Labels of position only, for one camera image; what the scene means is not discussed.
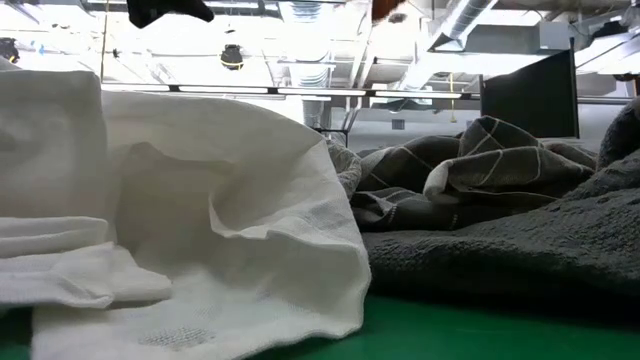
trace gray plaid blanket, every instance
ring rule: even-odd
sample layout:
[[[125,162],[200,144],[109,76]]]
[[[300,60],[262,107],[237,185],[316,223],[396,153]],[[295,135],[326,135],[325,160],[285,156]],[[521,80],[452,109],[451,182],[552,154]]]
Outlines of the gray plaid blanket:
[[[593,175],[595,154],[482,117],[458,137],[373,152],[361,167],[351,200],[361,230],[453,230],[557,200]]]
[[[580,299],[573,305],[640,296],[638,109],[640,100],[608,129],[598,171],[549,205],[455,231],[364,233],[371,291]]]

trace green surface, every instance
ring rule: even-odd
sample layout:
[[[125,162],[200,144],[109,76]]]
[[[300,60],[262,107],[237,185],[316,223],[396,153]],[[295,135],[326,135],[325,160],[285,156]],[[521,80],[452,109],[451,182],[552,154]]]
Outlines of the green surface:
[[[640,334],[369,297],[365,325],[342,341],[308,340],[254,360],[640,359]],[[0,360],[27,360],[30,312],[0,318]]]

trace gray blanket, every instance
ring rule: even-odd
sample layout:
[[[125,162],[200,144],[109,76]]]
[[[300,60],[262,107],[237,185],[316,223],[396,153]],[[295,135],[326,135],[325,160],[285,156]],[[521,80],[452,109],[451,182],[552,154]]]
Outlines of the gray blanket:
[[[640,296],[638,104],[607,131],[598,171],[547,206],[449,232],[364,233],[372,291]]]
[[[557,200],[593,175],[594,156],[483,117],[367,155],[351,205],[363,231],[463,228]]]

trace exposed ductwork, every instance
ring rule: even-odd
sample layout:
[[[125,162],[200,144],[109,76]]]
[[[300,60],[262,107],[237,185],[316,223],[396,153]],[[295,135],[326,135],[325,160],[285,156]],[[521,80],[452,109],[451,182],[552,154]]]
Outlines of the exposed ductwork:
[[[424,87],[437,71],[429,67],[425,53],[450,43],[456,43],[459,50],[464,49],[466,37],[478,24],[482,13],[491,10],[498,0],[451,0],[446,13],[428,23],[428,38],[422,42],[421,55],[415,64],[409,67],[397,85],[398,90],[417,91]]]
[[[326,88],[329,86],[330,70],[328,66],[322,65],[322,62],[329,60],[331,55],[329,43],[323,44],[321,39],[316,41],[319,40],[316,38],[318,35],[322,36],[319,23],[324,15],[331,10],[327,5],[331,6],[319,2],[280,3],[283,20],[290,24],[298,24],[300,41],[313,44],[312,48],[309,44],[300,44],[300,49],[294,54],[295,60],[301,64],[289,67],[293,87]],[[323,101],[303,100],[302,111],[305,125],[314,129],[330,128],[331,118],[324,110],[325,102]]]

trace black monitor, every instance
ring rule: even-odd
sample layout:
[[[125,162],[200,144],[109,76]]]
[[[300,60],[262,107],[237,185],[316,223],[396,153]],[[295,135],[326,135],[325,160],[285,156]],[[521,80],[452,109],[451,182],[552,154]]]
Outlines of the black monitor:
[[[480,82],[481,112],[539,138],[579,138],[573,51]]]

